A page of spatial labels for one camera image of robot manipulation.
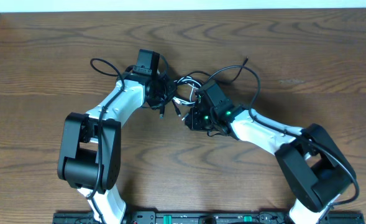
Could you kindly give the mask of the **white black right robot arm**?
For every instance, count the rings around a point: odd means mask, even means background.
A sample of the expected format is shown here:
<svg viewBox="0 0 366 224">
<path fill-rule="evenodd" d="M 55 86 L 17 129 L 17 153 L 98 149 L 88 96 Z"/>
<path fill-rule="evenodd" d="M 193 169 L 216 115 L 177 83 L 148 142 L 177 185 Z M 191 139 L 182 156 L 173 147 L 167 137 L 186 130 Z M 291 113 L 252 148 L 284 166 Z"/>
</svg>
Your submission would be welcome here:
<svg viewBox="0 0 366 224">
<path fill-rule="evenodd" d="M 296 197 L 288 213 L 293 223 L 320 223 L 348 186 L 358 184 L 353 167 L 318 124 L 287 126 L 254 109 L 234 106 L 227 98 L 214 105 L 205 97 L 198 98 L 183 121 L 192 131 L 215 131 L 275 156 Z"/>
</svg>

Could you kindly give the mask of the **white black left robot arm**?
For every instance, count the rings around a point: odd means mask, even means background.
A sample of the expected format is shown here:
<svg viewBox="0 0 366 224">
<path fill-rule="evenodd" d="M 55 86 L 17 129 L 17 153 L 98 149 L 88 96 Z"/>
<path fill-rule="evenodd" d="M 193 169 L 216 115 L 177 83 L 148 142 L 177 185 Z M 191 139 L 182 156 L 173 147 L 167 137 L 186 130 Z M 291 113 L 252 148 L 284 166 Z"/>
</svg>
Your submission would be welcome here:
<svg viewBox="0 0 366 224">
<path fill-rule="evenodd" d="M 123 125 L 144 104 L 163 111 L 176 86 L 157 64 L 115 71 L 115 87 L 100 104 L 65 118 L 57 175 L 88 201 L 100 223 L 122 223 L 127 209 L 116 186 Z"/>
</svg>

